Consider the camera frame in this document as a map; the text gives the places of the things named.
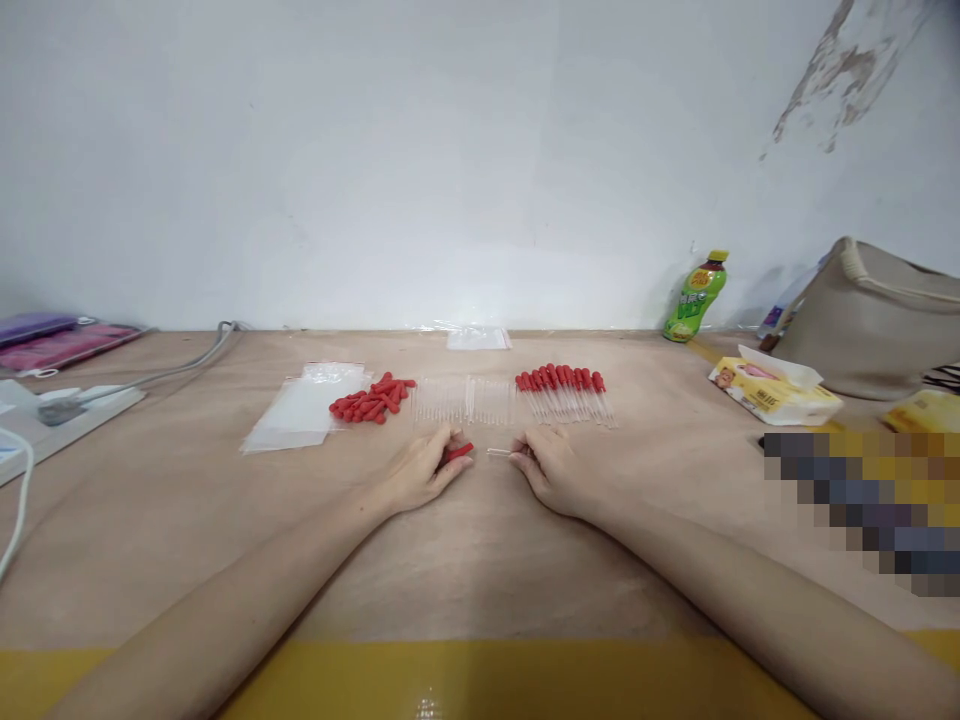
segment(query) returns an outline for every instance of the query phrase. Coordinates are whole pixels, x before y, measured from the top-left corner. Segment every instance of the table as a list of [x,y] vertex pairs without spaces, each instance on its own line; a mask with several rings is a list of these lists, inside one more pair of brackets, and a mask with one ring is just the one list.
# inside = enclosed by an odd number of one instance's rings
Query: table
[[[149,335],[33,388],[126,382],[199,355],[212,338]],[[768,428],[705,379],[703,357],[655,333],[513,339],[510,351],[458,353],[442,333],[238,333],[215,364],[148,388],[140,404],[43,462],[25,542],[0,587],[0,717],[38,717],[110,648],[386,463],[415,432],[401,412],[319,447],[242,456],[283,379],[316,360],[414,378],[512,378],[548,362],[601,370],[620,428],[570,432],[618,482],[960,667],[957,599],[915,597],[858,554],[831,550],[828,534],[785,525],[796,510],[780,483],[764,480],[756,445]],[[507,447],[516,429],[468,427],[475,467],[365,542],[225,717],[744,716],[751,706],[809,715],[642,562],[547,511],[508,463],[483,454]],[[18,485],[0,490],[4,538]]]

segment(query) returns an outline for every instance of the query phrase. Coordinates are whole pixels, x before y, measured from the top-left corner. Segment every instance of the tissue box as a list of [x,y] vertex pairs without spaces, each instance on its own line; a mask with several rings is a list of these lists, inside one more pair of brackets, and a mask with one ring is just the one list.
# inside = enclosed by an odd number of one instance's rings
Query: tissue box
[[883,416],[897,432],[960,432],[960,397],[925,388]]
[[[815,427],[843,407],[843,401],[829,390],[818,384],[809,386],[813,376],[818,382],[822,379],[810,368],[768,359],[743,346],[740,353],[747,357],[722,358],[710,373],[710,380],[768,425]],[[790,375],[802,375],[808,386],[798,387],[787,379]]]

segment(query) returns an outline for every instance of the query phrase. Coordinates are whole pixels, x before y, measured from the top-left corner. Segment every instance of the pixelated area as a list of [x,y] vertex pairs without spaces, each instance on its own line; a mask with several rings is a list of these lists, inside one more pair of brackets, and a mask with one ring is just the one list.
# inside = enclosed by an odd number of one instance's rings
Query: pixelated area
[[874,570],[960,597],[960,434],[767,433],[764,456],[767,479],[795,483],[816,525],[876,553]]

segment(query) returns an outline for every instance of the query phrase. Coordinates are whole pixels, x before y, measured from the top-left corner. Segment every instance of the forearm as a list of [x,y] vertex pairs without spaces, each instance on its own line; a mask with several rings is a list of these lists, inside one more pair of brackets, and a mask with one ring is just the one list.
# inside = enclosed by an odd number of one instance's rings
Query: forearm
[[627,494],[584,519],[651,565],[827,717],[957,717],[957,676],[908,638],[769,558]]
[[48,717],[209,717],[391,514],[371,484],[267,541],[154,620]]

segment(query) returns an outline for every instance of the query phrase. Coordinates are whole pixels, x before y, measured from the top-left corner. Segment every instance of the pile of red rubber bulbs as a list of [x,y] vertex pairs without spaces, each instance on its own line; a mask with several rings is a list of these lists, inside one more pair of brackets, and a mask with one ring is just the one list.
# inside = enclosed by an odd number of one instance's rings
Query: pile of red rubber bulbs
[[344,422],[375,422],[383,425],[387,421],[386,411],[396,415],[400,412],[400,401],[410,397],[408,387],[416,387],[416,380],[394,380],[393,373],[386,372],[370,390],[361,390],[353,395],[340,398],[330,406],[333,416]]

